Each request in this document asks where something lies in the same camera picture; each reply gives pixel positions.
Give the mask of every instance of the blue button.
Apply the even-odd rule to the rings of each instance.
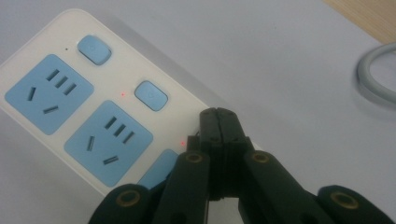
[[[154,111],[161,110],[168,101],[168,96],[149,81],[142,82],[134,95]]]
[[[104,64],[111,56],[111,50],[99,38],[86,35],[78,43],[78,50],[96,65]]]
[[[177,156],[176,152],[166,149],[137,184],[152,189],[163,182],[174,168]]]

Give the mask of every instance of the brass screw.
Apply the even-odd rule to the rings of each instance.
[[[136,190],[125,190],[116,200],[116,203],[121,207],[134,206],[140,201],[140,194]]]
[[[251,157],[254,161],[259,162],[259,163],[266,163],[270,159],[268,158],[267,155],[263,154],[262,152],[255,152],[253,153]]]
[[[356,199],[340,191],[333,192],[330,198],[333,202],[346,209],[357,209],[359,207],[359,203]]]
[[[194,162],[194,163],[198,163],[201,162],[204,158],[196,153],[192,153],[186,156],[186,160],[189,162]]]

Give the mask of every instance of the white plastic casing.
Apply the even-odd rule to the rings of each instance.
[[[78,51],[78,42],[95,35],[111,49],[111,57],[96,65]],[[55,54],[94,87],[93,94],[53,134],[41,132],[5,100],[6,93],[49,54]],[[148,80],[168,97],[160,111],[153,111],[134,95]],[[170,148],[185,150],[181,143],[198,130],[199,113],[207,106],[138,51],[80,9],[63,12],[0,67],[0,106],[38,141],[102,194],[107,187],[64,150],[65,142],[104,101],[110,100],[153,135],[153,141],[116,186],[137,183],[160,154]]]

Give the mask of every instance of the extension socket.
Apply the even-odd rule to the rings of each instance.
[[[0,67],[0,106],[102,194],[164,180],[207,106],[85,11]]]

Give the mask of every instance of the power strip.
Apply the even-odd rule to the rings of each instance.
[[[102,194],[164,180],[207,108],[80,9],[1,65],[0,94],[2,109]]]

